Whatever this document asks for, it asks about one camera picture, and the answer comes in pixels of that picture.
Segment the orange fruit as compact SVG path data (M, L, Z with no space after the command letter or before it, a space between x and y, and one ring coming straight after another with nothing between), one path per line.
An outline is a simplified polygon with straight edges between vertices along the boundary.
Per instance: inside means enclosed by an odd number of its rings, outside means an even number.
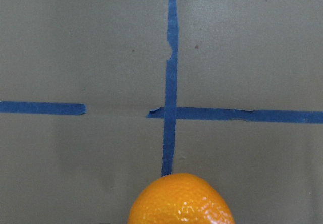
M163 176L138 196L128 223L234 223L221 195L204 179L189 173Z

